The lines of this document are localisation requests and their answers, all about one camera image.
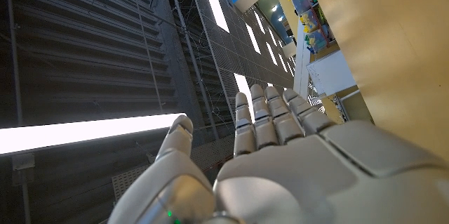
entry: perforated metal panel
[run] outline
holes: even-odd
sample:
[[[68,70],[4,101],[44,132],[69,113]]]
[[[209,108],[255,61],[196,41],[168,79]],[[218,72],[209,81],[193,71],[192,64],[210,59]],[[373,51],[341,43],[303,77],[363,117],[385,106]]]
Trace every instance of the perforated metal panel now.
[[[284,56],[283,51],[278,43],[273,43],[263,14],[256,7],[241,13],[230,3],[230,0],[219,1],[229,33],[215,23],[208,0],[195,0],[224,89],[229,111],[234,119],[235,95],[239,92],[239,88],[233,73],[245,76],[250,86],[252,84],[266,86],[265,83],[269,82],[275,86],[292,88],[293,78],[290,72],[284,71],[279,61],[277,54]],[[261,18],[264,33],[257,23],[255,12]],[[253,48],[246,29],[247,24],[253,29],[260,54],[255,52]],[[274,33],[274,36],[275,40],[280,40],[276,33]],[[272,62],[267,43],[270,44],[274,56],[278,60],[278,65]]]
[[[234,152],[234,135],[224,137],[219,141],[214,141],[192,150],[191,158],[194,163],[201,169],[207,169],[227,157]]]
[[[132,171],[128,171],[125,173],[122,173],[120,175],[112,177],[112,185],[114,186],[114,194],[115,199],[119,200],[120,197],[125,193],[125,191],[128,189],[128,187],[131,186],[132,183],[142,173],[149,167],[149,165],[142,166],[137,169],[133,169]]]

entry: ceiling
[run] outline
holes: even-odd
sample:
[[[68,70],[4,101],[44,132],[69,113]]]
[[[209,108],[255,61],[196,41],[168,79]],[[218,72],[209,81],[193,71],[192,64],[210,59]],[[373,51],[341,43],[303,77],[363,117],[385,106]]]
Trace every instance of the ceiling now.
[[[274,27],[275,32],[283,39],[286,44],[289,44],[292,39],[287,35],[287,31],[283,26],[282,22],[278,21],[279,17],[283,16],[285,19],[285,15],[283,13],[282,6],[279,3],[279,0],[259,0],[256,2],[259,9],[263,12],[267,21]],[[278,6],[277,9],[273,12],[272,8],[274,6]]]

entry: ceiling light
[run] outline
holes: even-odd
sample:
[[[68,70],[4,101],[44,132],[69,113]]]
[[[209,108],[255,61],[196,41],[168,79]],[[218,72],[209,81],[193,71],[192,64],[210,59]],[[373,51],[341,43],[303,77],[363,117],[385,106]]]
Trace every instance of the ceiling light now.
[[[162,114],[0,129],[0,155],[167,128],[180,115]]]
[[[212,8],[213,17],[215,18],[215,22],[219,27],[221,27],[224,31],[229,33],[229,28],[226,23],[226,18],[224,17],[224,13],[220,2],[218,0],[209,0],[210,7]]]
[[[250,26],[248,26],[248,24],[246,24],[246,29],[248,30],[248,33],[250,35],[251,43],[253,43],[254,50],[260,53],[259,46],[257,44],[257,41],[255,40],[253,29]]]
[[[282,62],[282,66],[283,66],[283,70],[285,70],[286,72],[288,72],[287,71],[287,67],[286,67],[286,64],[285,63],[283,63],[283,59],[282,59],[282,55],[281,54],[278,54],[279,55],[279,59],[281,59],[281,62]]]
[[[276,58],[273,55],[272,47],[268,44],[268,42],[265,42],[265,43],[267,44],[269,54],[272,56],[273,63],[275,65],[278,65],[278,63],[276,62]]]
[[[272,40],[273,40],[273,44],[274,44],[275,46],[277,46],[277,44],[276,44],[276,40],[274,39],[274,36],[273,36],[273,32],[272,32],[272,30],[268,28],[268,31],[269,31],[269,35],[270,35],[270,36],[272,37]]]
[[[248,85],[248,82],[246,81],[245,76],[234,73],[234,77],[236,79],[239,91],[241,93],[244,93],[246,97],[250,98],[251,97],[250,87]],[[254,123],[253,102],[248,102],[248,109],[250,110],[251,121]]]
[[[259,15],[256,12],[254,12],[254,14],[255,14],[255,18],[257,19],[257,23],[259,23],[260,31],[262,31],[262,33],[265,34],[264,26],[262,26],[262,21],[260,21]]]

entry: robotic hand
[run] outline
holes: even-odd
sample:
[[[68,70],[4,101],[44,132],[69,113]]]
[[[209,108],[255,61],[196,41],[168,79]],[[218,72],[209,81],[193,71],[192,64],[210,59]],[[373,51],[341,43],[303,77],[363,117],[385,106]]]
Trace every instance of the robotic hand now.
[[[449,170],[362,121],[335,125],[293,90],[236,96],[234,158],[212,186],[178,117],[109,223],[448,223]]]

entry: beige wall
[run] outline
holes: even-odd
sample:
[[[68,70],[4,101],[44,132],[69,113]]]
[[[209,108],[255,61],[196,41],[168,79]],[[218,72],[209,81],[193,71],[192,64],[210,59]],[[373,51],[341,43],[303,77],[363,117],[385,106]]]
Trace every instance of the beige wall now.
[[[319,0],[376,125],[449,160],[449,0]]]

